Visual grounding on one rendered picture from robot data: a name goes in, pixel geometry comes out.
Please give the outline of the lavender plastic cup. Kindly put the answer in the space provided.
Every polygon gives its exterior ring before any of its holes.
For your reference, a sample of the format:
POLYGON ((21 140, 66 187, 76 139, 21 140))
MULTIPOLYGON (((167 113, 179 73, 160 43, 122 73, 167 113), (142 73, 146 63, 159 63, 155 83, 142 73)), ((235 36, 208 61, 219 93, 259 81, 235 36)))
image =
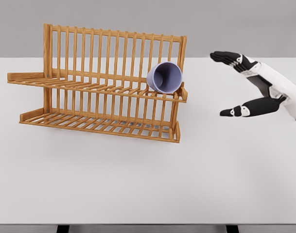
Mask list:
POLYGON ((146 81, 153 90, 170 94, 181 86, 182 72, 178 65, 162 62, 149 71, 146 81))

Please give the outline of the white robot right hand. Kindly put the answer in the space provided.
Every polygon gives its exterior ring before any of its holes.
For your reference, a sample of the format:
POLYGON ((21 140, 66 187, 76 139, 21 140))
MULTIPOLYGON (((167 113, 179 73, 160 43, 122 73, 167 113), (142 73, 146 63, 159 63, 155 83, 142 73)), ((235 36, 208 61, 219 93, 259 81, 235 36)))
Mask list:
POLYGON ((296 120, 296 85, 269 65, 243 54, 215 51, 210 54, 215 62, 222 62, 243 74, 263 95, 231 109, 220 112, 222 117, 255 117, 276 112, 281 105, 296 120))

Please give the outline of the wooden two-tier dish rack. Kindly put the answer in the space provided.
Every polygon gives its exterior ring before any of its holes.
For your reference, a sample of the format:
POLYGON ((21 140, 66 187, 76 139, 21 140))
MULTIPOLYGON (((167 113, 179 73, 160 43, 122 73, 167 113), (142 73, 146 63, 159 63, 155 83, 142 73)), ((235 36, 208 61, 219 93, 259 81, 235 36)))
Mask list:
POLYGON ((7 75, 8 83, 44 91, 43 107, 20 122, 178 143, 187 90, 180 84, 163 94, 146 77, 161 62, 182 68, 186 43, 186 36, 45 24, 44 70, 7 75))

